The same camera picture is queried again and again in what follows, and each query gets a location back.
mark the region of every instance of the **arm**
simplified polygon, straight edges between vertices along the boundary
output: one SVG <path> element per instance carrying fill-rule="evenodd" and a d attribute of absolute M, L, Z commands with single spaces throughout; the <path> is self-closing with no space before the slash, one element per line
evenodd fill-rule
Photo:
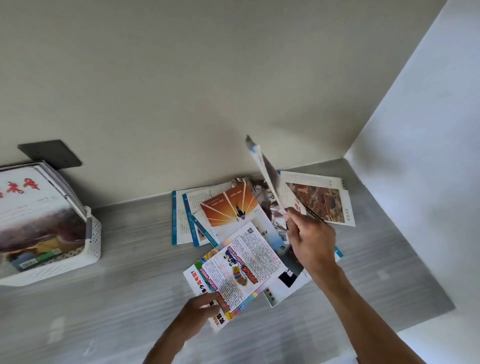
<path fill-rule="evenodd" d="M 288 209 L 288 237 L 298 260 L 324 292 L 363 364 L 425 364 L 355 291 L 335 262 L 335 230 Z"/>
<path fill-rule="evenodd" d="M 144 364 L 170 364 L 185 341 L 195 336 L 209 317 L 218 314 L 218 305 L 203 307 L 215 299 L 215 293 L 205 293 L 189 299 L 150 350 Z"/>

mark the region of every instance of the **gray wooden surface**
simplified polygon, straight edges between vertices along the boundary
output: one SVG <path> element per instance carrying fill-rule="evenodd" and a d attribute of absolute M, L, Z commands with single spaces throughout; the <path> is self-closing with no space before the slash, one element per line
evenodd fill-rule
<path fill-rule="evenodd" d="M 347 183 L 357 226 L 335 225 L 340 265 L 395 330 L 454 308 L 344 159 L 295 170 Z M 0 287 L 0 363 L 141 363 L 192 296 L 182 272 L 209 247 L 170 245 L 170 195 L 94 214 L 103 224 L 97 263 Z M 175 362 L 318 364 L 348 348 L 332 307 L 310 283 L 275 308 L 259 296 L 216 336 L 204 327 Z"/>

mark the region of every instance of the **hand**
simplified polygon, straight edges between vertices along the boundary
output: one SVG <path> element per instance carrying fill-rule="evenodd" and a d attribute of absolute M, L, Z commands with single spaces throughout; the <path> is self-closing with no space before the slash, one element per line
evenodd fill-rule
<path fill-rule="evenodd" d="M 323 275 L 335 267 L 335 230 L 294 208 L 287 208 L 287 214 L 288 239 L 310 275 Z"/>
<path fill-rule="evenodd" d="M 215 293 L 204 293 L 187 301 L 180 313 L 167 328 L 166 333 L 175 338 L 181 345 L 194 337 L 209 317 L 213 317 L 220 311 L 220 306 L 202 307 L 210 301 L 216 300 Z"/>

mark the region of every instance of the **stack of magazines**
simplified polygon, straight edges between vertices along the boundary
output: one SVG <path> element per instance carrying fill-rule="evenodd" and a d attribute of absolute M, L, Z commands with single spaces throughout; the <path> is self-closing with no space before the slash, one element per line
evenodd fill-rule
<path fill-rule="evenodd" d="M 0 168 L 0 279 L 78 255 L 87 211 L 46 162 Z"/>
<path fill-rule="evenodd" d="M 222 328 L 258 294 L 275 306 L 311 280 L 291 248 L 287 207 L 332 224 L 355 226 L 341 178 L 275 170 L 260 146 L 247 147 L 262 178 L 172 192 L 172 244 L 214 248 L 184 272 L 195 294 L 215 292 Z M 336 248 L 335 258 L 342 258 Z"/>

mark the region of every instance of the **rubik's cube picture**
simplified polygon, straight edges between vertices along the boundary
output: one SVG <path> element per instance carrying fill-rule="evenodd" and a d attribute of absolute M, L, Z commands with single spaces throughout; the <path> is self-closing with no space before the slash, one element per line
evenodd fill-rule
<path fill-rule="evenodd" d="M 248 280 L 242 275 L 240 267 L 234 266 L 232 267 L 232 271 L 233 271 L 233 278 L 235 278 L 237 283 L 241 284 L 242 286 L 246 286 L 248 283 Z"/>

